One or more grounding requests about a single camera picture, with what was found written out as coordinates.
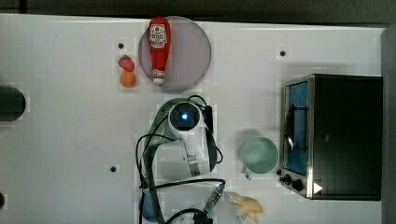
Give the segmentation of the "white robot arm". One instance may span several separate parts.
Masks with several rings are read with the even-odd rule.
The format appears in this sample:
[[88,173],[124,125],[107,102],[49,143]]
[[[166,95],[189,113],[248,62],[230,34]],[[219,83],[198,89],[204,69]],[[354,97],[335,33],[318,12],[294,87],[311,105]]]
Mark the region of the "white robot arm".
[[143,152],[146,183],[140,218],[154,224],[242,224],[226,182],[207,178],[218,162],[212,112],[169,101],[156,116]]

